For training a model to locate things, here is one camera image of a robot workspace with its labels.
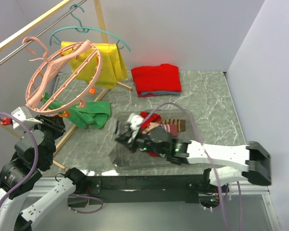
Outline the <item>brown striped sock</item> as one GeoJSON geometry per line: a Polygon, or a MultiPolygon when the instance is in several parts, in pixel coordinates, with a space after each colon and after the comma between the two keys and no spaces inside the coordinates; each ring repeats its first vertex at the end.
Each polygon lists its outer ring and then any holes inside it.
{"type": "Polygon", "coordinates": [[[186,120],[184,119],[166,119],[161,121],[161,124],[174,124],[177,126],[178,132],[186,131],[186,120]]]}

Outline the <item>red christmas sock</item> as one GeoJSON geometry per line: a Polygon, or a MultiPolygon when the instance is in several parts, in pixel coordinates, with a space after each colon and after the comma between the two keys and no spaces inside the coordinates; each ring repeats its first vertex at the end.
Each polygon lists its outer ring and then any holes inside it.
{"type": "Polygon", "coordinates": [[[148,154],[149,154],[150,156],[153,156],[153,157],[160,156],[160,154],[154,153],[154,152],[149,152],[148,154]]]}

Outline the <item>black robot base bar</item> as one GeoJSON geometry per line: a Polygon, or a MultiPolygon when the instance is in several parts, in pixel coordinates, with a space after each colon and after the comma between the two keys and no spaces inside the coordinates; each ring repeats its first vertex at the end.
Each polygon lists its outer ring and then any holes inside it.
{"type": "Polygon", "coordinates": [[[199,196],[218,192],[208,174],[156,176],[91,176],[76,187],[76,194],[105,203],[178,202],[199,203],[199,196]]]}

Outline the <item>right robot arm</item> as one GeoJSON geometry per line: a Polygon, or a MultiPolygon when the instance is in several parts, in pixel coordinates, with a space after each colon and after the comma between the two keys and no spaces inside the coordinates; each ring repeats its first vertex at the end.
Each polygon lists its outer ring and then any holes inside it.
{"type": "Polygon", "coordinates": [[[138,122],[121,123],[118,120],[113,125],[113,136],[132,153],[138,150],[153,152],[176,165],[210,164],[211,172],[202,180],[202,188],[207,192],[219,185],[242,180],[258,186],[272,184],[271,156],[256,141],[239,146],[202,144],[178,139],[160,126],[143,134],[138,122]]]}

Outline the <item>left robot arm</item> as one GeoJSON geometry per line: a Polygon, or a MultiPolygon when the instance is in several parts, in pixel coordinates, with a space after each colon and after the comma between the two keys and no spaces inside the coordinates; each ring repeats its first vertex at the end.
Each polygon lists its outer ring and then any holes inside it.
{"type": "Polygon", "coordinates": [[[86,175],[79,169],[69,169],[58,184],[26,211],[20,210],[42,172],[50,169],[55,140],[65,132],[60,116],[38,115],[33,125],[28,126],[20,119],[0,113],[2,125],[20,125],[22,139],[15,145],[15,153],[0,172],[0,231],[31,231],[51,207],[60,199],[82,193],[87,187],[86,175]]]}

